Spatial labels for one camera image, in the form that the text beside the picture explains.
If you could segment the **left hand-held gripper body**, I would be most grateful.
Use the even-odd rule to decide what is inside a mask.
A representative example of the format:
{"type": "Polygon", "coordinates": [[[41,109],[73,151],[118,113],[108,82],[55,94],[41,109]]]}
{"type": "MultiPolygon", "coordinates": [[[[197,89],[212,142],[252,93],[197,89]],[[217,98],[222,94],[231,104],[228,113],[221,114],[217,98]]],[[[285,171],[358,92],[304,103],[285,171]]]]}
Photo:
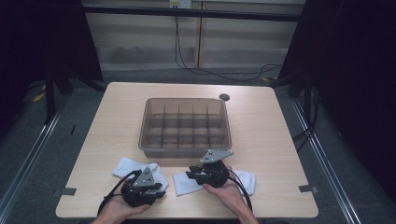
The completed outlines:
{"type": "Polygon", "coordinates": [[[156,199],[145,197],[145,193],[148,191],[146,186],[155,183],[150,169],[132,171],[132,175],[134,177],[127,180],[121,188],[120,192],[123,200],[131,207],[138,207],[143,204],[152,205],[156,199]]]}

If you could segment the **black metal stand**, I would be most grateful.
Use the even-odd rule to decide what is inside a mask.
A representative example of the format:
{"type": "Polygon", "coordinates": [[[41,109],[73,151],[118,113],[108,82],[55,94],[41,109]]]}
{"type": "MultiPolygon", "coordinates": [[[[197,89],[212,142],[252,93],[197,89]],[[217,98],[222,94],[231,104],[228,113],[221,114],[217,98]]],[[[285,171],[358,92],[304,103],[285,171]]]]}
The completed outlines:
{"type": "Polygon", "coordinates": [[[303,125],[303,131],[292,137],[292,141],[303,142],[297,147],[299,152],[308,141],[310,131],[314,131],[318,119],[319,96],[316,87],[312,83],[312,77],[308,73],[294,72],[289,75],[279,76],[269,87],[277,88],[287,86],[287,95],[296,110],[299,121],[303,125]]]}
{"type": "Polygon", "coordinates": [[[106,90],[104,86],[97,84],[93,79],[84,77],[82,74],[79,74],[66,66],[61,66],[59,69],[48,67],[45,72],[45,93],[47,103],[46,124],[49,124],[55,117],[56,108],[54,87],[57,87],[61,94],[71,94],[74,90],[69,75],[96,91],[104,92],[106,90]]]}

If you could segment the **wall power outlet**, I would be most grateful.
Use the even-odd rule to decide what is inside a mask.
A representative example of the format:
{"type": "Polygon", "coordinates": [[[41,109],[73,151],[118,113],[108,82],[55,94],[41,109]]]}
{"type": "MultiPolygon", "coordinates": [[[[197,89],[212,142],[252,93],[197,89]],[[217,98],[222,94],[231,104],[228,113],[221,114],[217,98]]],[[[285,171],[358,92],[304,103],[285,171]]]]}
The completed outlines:
{"type": "Polygon", "coordinates": [[[191,0],[169,0],[170,8],[191,9],[191,0]]]}

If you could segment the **person's left hand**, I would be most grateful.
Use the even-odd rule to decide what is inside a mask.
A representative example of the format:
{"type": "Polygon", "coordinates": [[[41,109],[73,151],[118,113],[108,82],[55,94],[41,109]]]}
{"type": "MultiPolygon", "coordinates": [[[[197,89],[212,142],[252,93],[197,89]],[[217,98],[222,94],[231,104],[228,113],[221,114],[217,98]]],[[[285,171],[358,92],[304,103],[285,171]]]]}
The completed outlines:
{"type": "Polygon", "coordinates": [[[143,204],[138,207],[131,207],[126,203],[121,196],[113,196],[109,202],[104,206],[100,215],[109,214],[112,216],[124,217],[125,219],[144,213],[150,209],[149,204],[143,204]]]}

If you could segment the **black metal crossbar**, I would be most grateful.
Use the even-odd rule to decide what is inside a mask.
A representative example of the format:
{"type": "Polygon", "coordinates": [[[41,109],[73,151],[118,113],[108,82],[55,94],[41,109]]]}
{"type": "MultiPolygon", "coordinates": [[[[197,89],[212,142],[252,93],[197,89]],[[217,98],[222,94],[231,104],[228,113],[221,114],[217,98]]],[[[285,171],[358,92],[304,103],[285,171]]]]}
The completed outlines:
{"type": "Polygon", "coordinates": [[[300,15],[269,14],[256,12],[235,12],[223,10],[163,8],[163,7],[115,7],[105,5],[83,4],[82,8],[89,13],[128,14],[128,15],[151,15],[151,16],[174,16],[210,19],[233,19],[250,21],[287,21],[298,22],[304,19],[300,15]]]}

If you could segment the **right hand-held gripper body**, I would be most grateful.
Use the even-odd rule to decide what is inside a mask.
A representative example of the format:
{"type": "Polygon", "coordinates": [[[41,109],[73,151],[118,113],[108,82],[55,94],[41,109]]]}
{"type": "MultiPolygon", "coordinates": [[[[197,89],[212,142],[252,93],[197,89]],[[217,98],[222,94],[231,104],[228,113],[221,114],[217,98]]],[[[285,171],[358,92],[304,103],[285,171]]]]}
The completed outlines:
{"type": "Polygon", "coordinates": [[[228,150],[209,149],[201,158],[202,171],[199,173],[199,184],[208,184],[213,188],[222,187],[230,176],[222,160],[232,155],[233,153],[228,150]]]}

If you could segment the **grey divided storage box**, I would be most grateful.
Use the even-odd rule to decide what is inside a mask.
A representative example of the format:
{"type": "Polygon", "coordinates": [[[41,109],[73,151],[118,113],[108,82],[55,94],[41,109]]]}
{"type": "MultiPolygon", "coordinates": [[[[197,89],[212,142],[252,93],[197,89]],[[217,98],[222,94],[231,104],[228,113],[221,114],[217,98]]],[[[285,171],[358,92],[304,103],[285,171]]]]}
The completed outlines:
{"type": "Polygon", "coordinates": [[[148,158],[201,158],[232,147],[227,108],[212,98],[149,98],[139,136],[148,158]]]}

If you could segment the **white sock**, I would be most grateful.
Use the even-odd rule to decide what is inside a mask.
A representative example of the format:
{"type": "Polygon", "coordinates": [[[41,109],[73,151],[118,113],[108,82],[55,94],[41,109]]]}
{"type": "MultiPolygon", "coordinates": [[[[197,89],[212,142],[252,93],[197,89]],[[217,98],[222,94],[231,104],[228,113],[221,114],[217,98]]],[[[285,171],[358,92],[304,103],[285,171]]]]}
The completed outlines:
{"type": "MultiPolygon", "coordinates": [[[[256,177],[253,173],[234,170],[238,181],[243,185],[248,195],[252,195],[256,188],[256,177]]],[[[185,173],[173,175],[176,195],[182,196],[201,190],[203,187],[198,185],[194,179],[187,177],[185,173]]]]}
{"type": "Polygon", "coordinates": [[[165,191],[169,186],[169,183],[163,175],[161,167],[158,163],[141,163],[126,157],[122,157],[116,168],[113,170],[112,174],[118,177],[124,177],[132,171],[144,171],[146,168],[149,168],[152,172],[155,182],[162,184],[162,186],[160,187],[160,191],[165,191]]]}

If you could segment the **dark curtain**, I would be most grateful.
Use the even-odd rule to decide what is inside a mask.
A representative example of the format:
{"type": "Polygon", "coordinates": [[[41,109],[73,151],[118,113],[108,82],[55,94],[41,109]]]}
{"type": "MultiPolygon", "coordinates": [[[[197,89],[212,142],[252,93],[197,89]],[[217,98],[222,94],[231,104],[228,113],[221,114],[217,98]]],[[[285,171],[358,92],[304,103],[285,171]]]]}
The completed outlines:
{"type": "Polygon", "coordinates": [[[68,94],[72,78],[105,89],[81,0],[0,0],[0,138],[31,83],[49,80],[68,94]]]}
{"type": "Polygon", "coordinates": [[[305,0],[280,77],[306,83],[396,203],[396,0],[305,0]]]}

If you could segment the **metal floor rail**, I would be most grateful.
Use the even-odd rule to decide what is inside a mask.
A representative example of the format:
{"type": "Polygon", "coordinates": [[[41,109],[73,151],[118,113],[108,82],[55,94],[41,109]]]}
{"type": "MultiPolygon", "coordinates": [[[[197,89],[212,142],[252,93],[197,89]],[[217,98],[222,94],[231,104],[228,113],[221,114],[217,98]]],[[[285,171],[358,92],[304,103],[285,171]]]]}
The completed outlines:
{"type": "Polygon", "coordinates": [[[56,127],[60,114],[63,112],[65,103],[61,103],[59,108],[54,112],[52,117],[46,121],[35,143],[31,147],[29,154],[21,165],[20,170],[16,173],[14,179],[0,199],[0,223],[5,223],[12,207],[18,199],[21,189],[27,178],[32,172],[39,155],[50,139],[50,136],[56,127]]]}
{"type": "Polygon", "coordinates": [[[348,224],[362,224],[353,203],[350,201],[347,192],[335,173],[317,135],[313,131],[310,131],[308,133],[307,139],[309,140],[309,144],[316,154],[318,163],[323,171],[323,174],[326,176],[330,188],[332,189],[332,194],[334,195],[339,207],[342,210],[342,213],[344,214],[344,217],[346,218],[346,222],[348,224]]]}

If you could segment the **person's right hand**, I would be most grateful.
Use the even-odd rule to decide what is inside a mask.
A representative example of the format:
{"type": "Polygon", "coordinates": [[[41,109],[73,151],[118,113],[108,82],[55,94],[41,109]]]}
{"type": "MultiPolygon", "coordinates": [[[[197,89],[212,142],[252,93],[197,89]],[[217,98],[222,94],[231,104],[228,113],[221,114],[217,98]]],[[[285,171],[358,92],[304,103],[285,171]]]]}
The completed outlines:
{"type": "Polygon", "coordinates": [[[220,188],[213,188],[208,184],[203,184],[203,188],[210,194],[216,196],[228,209],[236,216],[241,217],[250,211],[243,199],[240,189],[236,183],[228,179],[220,188]]]}

